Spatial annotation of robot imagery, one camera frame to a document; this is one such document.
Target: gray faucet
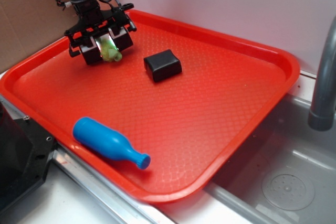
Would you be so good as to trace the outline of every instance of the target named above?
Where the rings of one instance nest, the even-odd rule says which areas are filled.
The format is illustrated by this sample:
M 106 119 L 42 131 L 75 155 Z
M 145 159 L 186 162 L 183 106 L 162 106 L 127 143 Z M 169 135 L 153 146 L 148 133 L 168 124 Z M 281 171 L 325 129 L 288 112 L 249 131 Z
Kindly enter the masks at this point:
M 336 17 L 325 41 L 309 111 L 308 124 L 318 131 L 332 127 L 336 108 Z

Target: sink basin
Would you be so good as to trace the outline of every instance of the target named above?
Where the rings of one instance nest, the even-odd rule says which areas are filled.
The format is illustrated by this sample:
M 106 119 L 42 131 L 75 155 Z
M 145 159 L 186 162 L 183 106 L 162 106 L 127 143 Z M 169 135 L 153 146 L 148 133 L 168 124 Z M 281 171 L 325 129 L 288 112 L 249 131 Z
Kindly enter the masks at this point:
M 335 223 L 336 127 L 312 130 L 309 106 L 285 96 L 213 178 L 255 223 Z

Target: green toy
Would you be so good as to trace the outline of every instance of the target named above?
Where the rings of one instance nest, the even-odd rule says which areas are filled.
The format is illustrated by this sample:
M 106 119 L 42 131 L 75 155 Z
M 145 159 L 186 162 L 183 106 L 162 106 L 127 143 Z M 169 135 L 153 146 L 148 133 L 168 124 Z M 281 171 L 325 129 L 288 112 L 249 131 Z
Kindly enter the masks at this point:
M 99 44 L 100 54 L 104 61 L 120 61 L 122 59 L 122 54 L 119 52 L 115 44 L 111 39 L 108 39 L 104 36 L 95 39 Z

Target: cardboard box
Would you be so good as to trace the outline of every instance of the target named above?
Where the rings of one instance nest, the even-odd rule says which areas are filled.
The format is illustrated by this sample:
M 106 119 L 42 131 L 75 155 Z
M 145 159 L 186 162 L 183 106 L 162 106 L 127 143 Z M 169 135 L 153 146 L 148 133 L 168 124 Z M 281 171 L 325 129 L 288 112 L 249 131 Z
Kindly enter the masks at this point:
M 60 39 L 77 23 L 73 7 L 62 9 L 55 0 L 0 0 L 0 73 Z

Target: blue plastic bottle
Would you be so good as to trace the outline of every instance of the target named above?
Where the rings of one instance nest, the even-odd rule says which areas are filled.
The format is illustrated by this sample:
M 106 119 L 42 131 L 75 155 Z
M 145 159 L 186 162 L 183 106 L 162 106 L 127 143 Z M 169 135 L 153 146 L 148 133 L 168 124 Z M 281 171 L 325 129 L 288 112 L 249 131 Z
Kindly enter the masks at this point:
M 73 127 L 73 136 L 83 145 L 113 160 L 129 160 L 146 169 L 151 158 L 137 152 L 128 139 L 91 118 L 81 118 Z

